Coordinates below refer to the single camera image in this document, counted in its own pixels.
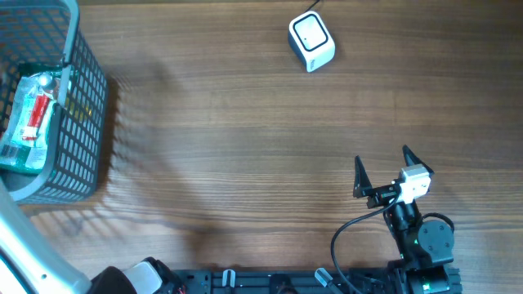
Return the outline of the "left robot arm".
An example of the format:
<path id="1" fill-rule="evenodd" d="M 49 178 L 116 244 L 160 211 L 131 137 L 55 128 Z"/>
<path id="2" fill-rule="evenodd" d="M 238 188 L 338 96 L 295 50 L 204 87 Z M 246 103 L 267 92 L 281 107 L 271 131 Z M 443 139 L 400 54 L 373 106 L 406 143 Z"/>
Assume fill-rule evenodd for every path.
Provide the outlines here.
<path id="1" fill-rule="evenodd" d="M 148 257 L 131 268 L 109 266 L 95 278 L 66 261 L 1 186 L 1 259 L 29 293 L 185 293 L 163 262 Z"/>

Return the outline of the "red stick packet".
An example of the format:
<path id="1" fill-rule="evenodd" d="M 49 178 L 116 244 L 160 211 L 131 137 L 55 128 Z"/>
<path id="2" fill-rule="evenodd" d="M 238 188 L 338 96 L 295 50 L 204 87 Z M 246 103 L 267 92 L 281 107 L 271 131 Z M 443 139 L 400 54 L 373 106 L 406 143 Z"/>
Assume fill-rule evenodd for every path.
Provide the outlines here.
<path id="1" fill-rule="evenodd" d="M 29 116 L 22 123 L 22 141 L 37 140 L 38 132 L 50 101 L 51 98 L 45 94 L 35 96 L 33 106 L 27 111 Z"/>

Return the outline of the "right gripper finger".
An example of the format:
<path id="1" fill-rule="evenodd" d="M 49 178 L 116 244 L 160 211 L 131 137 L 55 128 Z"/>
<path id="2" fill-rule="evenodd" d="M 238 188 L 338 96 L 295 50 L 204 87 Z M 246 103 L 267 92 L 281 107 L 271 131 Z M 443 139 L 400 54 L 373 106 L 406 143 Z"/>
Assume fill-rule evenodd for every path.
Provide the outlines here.
<path id="1" fill-rule="evenodd" d="M 354 191 L 364 192 L 373 188 L 360 156 L 355 156 Z"/>
<path id="2" fill-rule="evenodd" d="M 434 175 L 434 171 L 424 161 L 422 161 L 418 156 L 416 156 L 410 147 L 408 147 L 407 145 L 403 145 L 402 152 L 407 167 L 421 164 L 427 169 L 430 176 Z"/>

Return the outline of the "yellow liquid small bottle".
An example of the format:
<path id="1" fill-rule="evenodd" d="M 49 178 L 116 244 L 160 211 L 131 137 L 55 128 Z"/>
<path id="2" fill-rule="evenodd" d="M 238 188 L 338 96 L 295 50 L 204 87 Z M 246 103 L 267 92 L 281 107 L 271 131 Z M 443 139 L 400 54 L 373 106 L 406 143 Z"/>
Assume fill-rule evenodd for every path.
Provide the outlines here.
<path id="1" fill-rule="evenodd" d="M 38 76 L 38 85 L 46 96 L 53 100 L 57 99 L 59 89 L 58 80 L 50 73 L 41 73 Z"/>

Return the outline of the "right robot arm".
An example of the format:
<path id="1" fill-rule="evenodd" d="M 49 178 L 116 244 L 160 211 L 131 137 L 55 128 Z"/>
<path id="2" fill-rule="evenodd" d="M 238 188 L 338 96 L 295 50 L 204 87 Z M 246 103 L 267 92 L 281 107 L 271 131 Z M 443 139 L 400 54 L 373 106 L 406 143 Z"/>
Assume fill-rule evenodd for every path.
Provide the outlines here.
<path id="1" fill-rule="evenodd" d="M 382 208 L 400 259 L 385 268 L 350 269 L 346 275 L 362 293 L 453 294 L 463 285 L 454 261 L 454 223 L 447 216 L 422 214 L 416 200 L 429 192 L 434 171 L 408 147 L 405 166 L 389 185 L 372 186 L 360 157 L 355 158 L 353 196 L 368 208 Z"/>

